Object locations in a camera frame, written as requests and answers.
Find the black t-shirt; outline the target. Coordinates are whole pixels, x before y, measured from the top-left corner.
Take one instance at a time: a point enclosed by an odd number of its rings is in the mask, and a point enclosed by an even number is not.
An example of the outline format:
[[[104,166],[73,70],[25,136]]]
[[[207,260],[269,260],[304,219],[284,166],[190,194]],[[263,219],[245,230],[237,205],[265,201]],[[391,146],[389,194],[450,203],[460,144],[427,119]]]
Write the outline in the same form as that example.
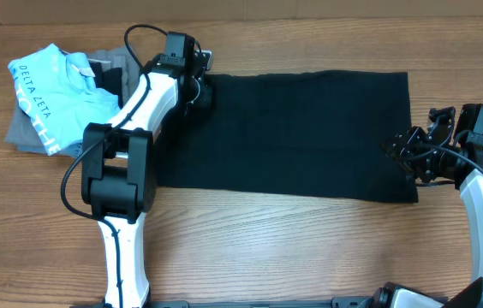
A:
[[[159,149],[161,187],[414,203],[415,183],[381,151],[411,126],[408,75],[330,70],[216,74]]]

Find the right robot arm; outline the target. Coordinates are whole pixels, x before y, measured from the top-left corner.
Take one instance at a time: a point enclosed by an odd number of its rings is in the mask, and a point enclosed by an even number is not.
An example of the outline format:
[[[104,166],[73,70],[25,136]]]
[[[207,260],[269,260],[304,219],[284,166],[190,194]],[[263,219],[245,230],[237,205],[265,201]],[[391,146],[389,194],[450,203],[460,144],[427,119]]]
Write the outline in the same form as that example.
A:
[[[483,307],[483,133],[413,127],[386,140],[381,148],[416,179],[425,183],[438,177],[452,181],[468,215],[472,278],[467,287],[445,302],[408,287],[385,285],[376,294],[373,306]]]

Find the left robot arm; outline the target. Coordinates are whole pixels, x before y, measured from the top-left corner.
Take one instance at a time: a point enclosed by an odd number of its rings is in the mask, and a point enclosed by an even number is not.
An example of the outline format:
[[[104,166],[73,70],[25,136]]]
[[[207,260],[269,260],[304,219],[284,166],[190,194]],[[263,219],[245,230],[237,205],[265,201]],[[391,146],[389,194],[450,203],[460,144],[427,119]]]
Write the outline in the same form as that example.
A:
[[[84,131],[81,197],[100,227],[107,291],[103,307],[142,307],[150,283],[144,264],[144,225],[157,188],[155,136],[193,108],[212,102],[206,72],[213,55],[186,33],[167,32],[164,52],[140,66],[139,85],[106,124]]]

